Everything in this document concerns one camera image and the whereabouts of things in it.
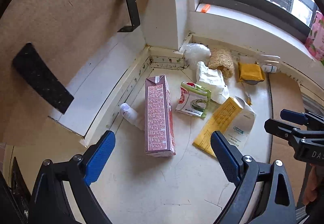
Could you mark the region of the person's right hand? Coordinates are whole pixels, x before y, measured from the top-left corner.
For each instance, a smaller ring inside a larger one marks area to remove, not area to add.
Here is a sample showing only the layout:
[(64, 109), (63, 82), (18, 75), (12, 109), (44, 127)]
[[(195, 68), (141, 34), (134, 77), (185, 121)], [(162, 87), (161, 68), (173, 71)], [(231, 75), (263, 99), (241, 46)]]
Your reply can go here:
[(304, 205), (308, 205), (310, 202), (313, 202), (317, 198), (316, 189), (323, 179), (323, 177), (317, 175), (316, 165), (315, 164), (310, 164), (310, 165), (311, 165), (311, 171), (303, 195)]

